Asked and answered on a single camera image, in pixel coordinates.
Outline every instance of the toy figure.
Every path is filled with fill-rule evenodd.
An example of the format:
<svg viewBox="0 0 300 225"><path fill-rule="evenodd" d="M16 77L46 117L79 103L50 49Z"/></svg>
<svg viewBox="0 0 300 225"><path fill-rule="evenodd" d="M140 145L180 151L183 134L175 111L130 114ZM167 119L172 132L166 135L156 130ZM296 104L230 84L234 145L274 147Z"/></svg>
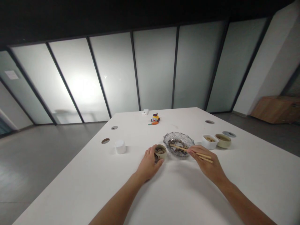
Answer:
<svg viewBox="0 0 300 225"><path fill-rule="evenodd" d="M160 118L158 116L158 113L153 114L153 118L151 119L151 122L159 122L159 121L160 121Z"/></svg>

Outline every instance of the wooden chopsticks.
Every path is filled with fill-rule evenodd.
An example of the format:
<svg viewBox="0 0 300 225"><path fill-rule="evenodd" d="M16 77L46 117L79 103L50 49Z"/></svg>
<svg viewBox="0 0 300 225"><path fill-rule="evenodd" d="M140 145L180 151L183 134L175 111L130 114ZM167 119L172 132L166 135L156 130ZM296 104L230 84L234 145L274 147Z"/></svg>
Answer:
<svg viewBox="0 0 300 225"><path fill-rule="evenodd" d="M183 150L183 151L187 151L185 148L179 147L179 146L177 146L177 145L173 145L173 144L169 144L169 145L172 146L172 147L179 148L179 149L181 149L181 150ZM205 160L205 161L207 161L207 162L213 163L212 160L209 160L209 159L212 158L211 156L204 155L204 154L201 154L201 153L198 153L198 152L195 152L195 153L199 156L200 159L203 159L203 160Z"/></svg>

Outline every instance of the glass bowl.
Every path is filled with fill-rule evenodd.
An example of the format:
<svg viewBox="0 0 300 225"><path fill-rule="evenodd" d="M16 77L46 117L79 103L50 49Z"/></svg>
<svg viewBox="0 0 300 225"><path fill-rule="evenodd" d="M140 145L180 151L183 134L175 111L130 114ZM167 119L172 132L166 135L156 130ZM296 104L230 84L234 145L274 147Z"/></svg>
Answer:
<svg viewBox="0 0 300 225"><path fill-rule="evenodd" d="M163 137L163 143L165 144L169 152L179 157L187 157L189 156L189 154L184 150L170 146L170 144L177 145L183 148L189 148L195 145L193 139L183 133L178 132L167 133Z"/></svg>

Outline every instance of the frosted glass wall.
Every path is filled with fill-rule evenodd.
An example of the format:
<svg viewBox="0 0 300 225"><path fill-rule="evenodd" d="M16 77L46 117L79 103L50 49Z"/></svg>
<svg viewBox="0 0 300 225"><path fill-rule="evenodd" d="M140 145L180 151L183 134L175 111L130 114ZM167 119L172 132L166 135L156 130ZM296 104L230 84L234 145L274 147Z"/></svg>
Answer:
<svg viewBox="0 0 300 225"><path fill-rule="evenodd" d="M85 122L109 115L86 38L49 43Z"/></svg>
<svg viewBox="0 0 300 225"><path fill-rule="evenodd" d="M230 111L266 18L229 24L208 112Z"/></svg>
<svg viewBox="0 0 300 225"><path fill-rule="evenodd" d="M204 108L224 25L218 21L180 27L174 108Z"/></svg>
<svg viewBox="0 0 300 225"><path fill-rule="evenodd" d="M45 44L12 48L58 124L81 119Z"/></svg>
<svg viewBox="0 0 300 225"><path fill-rule="evenodd" d="M133 33L141 110L170 109L176 27Z"/></svg>
<svg viewBox="0 0 300 225"><path fill-rule="evenodd" d="M14 71L17 77L10 79L7 71ZM7 51L0 52L0 76L36 124L52 123Z"/></svg>
<svg viewBox="0 0 300 225"><path fill-rule="evenodd" d="M139 111L130 33L90 40L111 116Z"/></svg>

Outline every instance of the ceramic cup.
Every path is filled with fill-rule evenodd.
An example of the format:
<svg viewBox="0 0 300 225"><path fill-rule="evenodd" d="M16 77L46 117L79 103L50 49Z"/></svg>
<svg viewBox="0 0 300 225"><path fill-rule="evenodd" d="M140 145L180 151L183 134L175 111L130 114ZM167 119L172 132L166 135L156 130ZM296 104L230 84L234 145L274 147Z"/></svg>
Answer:
<svg viewBox="0 0 300 225"><path fill-rule="evenodd" d="M219 140L217 146L221 148L229 148L231 146L231 138L224 134L216 134L216 138Z"/></svg>
<svg viewBox="0 0 300 225"><path fill-rule="evenodd" d="M118 154L124 154L126 152L126 145L123 140L117 140L115 142L115 149Z"/></svg>
<svg viewBox="0 0 300 225"><path fill-rule="evenodd" d="M162 154L158 154L157 153L157 149L163 151L163 153ZM157 145L156 148L155 148L155 161L158 161L160 159L164 159L165 160L166 157L167 157L167 150L166 150L166 148L163 145L160 145L160 144Z"/></svg>

